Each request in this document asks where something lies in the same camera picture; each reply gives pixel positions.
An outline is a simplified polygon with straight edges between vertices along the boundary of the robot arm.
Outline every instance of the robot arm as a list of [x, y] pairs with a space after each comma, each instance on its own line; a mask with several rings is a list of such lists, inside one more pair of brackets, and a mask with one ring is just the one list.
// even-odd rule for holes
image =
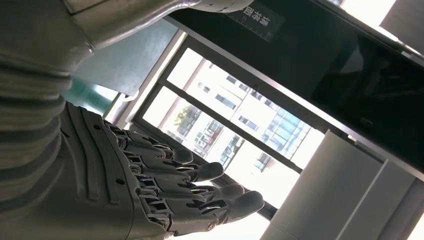
[[[128, 138], [120, 142], [100, 116], [60, 96], [71, 86], [69, 73], [96, 49], [176, 10], [225, 13], [251, 1], [2, 1], [1, 239], [165, 239], [260, 209], [256, 192], [205, 198], [191, 183], [203, 179], [204, 166], [127, 151], [120, 143]], [[253, 204], [246, 207], [247, 200]]]

